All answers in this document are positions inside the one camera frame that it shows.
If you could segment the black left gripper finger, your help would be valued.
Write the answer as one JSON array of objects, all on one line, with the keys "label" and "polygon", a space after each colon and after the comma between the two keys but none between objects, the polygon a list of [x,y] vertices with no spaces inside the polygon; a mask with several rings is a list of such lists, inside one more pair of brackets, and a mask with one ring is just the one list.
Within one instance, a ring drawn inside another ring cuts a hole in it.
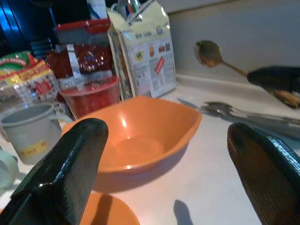
[{"label": "black left gripper finger", "polygon": [[18,185],[0,214],[0,223],[80,224],[108,135],[103,120],[76,123]]},{"label": "black left gripper finger", "polygon": [[262,87],[286,106],[292,109],[300,107],[300,99],[293,95],[300,92],[299,67],[263,67],[249,72],[247,80]]},{"label": "black left gripper finger", "polygon": [[279,137],[244,123],[227,130],[227,147],[263,225],[300,223],[300,157]]}]

